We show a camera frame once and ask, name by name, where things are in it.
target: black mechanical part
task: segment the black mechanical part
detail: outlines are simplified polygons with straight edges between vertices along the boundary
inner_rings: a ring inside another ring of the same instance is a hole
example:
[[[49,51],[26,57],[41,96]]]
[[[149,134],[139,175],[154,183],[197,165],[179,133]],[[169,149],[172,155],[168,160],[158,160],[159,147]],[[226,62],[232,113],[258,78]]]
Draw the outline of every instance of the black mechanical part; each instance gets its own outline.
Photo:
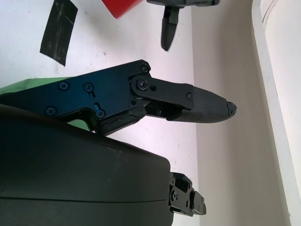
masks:
[[[188,216],[205,215],[204,198],[192,187],[192,181],[181,173],[170,173],[169,179],[171,211]]]
[[[237,107],[210,91],[193,88],[192,110],[181,109],[170,115],[168,121],[184,121],[198,123],[215,123],[233,117]]]
[[[83,120],[106,136],[144,116],[169,121],[213,123],[236,113],[236,106],[189,84],[154,79],[143,60],[0,96],[8,105],[64,122]]]
[[[149,3],[165,6],[162,20],[161,47],[168,51],[178,25],[179,10],[186,6],[216,6],[220,0],[147,0]]]

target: white panel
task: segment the white panel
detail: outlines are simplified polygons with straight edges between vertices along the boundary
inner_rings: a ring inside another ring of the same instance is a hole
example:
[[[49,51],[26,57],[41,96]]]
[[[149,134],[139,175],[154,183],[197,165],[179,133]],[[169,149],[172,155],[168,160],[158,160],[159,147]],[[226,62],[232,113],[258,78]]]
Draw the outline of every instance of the white panel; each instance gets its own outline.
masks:
[[[301,2],[279,0],[266,26],[274,78],[301,195]]]

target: black metal bracket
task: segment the black metal bracket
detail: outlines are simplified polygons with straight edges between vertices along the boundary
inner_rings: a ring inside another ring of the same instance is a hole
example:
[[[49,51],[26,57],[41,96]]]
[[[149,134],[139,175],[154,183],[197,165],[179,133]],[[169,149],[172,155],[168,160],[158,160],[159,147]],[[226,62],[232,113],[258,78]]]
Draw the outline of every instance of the black metal bracket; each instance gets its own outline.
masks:
[[[170,173],[169,205],[171,211],[188,215],[205,215],[204,198],[192,187],[192,181],[181,173]]]
[[[179,11],[186,6],[216,6],[220,0],[147,0],[149,3],[165,6],[162,20],[161,47],[168,51],[178,25]]]

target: white surface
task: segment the white surface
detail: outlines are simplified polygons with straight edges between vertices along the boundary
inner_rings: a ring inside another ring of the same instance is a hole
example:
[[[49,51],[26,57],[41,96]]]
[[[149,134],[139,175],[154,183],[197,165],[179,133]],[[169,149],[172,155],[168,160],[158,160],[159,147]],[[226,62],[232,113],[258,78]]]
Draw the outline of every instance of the white surface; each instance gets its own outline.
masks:
[[[283,106],[281,104],[281,91],[279,90],[279,84],[277,83],[276,71],[272,68],[270,61],[273,58],[272,53],[268,49],[267,40],[262,25],[262,10],[266,10],[260,7],[261,0],[254,0],[253,2],[253,31],[256,55],[258,57],[258,66],[260,69],[260,82],[262,85],[263,96],[266,99],[266,114],[267,118],[270,117],[270,133],[271,140],[275,143],[275,155],[274,158],[278,160],[278,183],[280,190],[283,189],[284,194],[281,195],[284,214],[286,222],[293,226],[301,225],[301,202],[293,168],[293,161],[291,156],[291,149],[289,146],[289,140],[287,134],[287,127],[285,124],[285,114]],[[280,61],[286,61],[285,56],[279,56]]]
[[[228,121],[197,125],[202,226],[287,225],[253,53],[252,2],[192,9],[195,85],[238,106]]]
[[[0,87],[28,79],[76,76],[145,59],[155,78],[193,84],[191,8],[180,12],[171,50],[160,47],[164,8],[146,2],[114,19],[101,0],[73,0],[78,10],[66,67],[40,54],[53,0],[0,1]],[[198,189],[196,125],[146,117],[112,138],[162,155],[171,171]],[[199,217],[175,215],[174,226],[199,226]]]
[[[299,0],[279,0],[269,16],[265,32],[301,195],[300,8]]]
[[[267,20],[269,19],[269,15],[275,5],[277,4],[278,0],[261,0],[260,9],[261,9],[261,17],[263,27],[266,27]]]

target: black cover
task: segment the black cover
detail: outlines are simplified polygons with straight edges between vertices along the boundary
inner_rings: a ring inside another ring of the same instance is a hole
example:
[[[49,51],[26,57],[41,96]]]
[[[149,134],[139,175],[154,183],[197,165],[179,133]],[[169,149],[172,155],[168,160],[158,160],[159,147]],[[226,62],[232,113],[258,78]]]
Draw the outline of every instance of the black cover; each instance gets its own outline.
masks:
[[[0,225],[170,226],[170,164],[0,105]]]

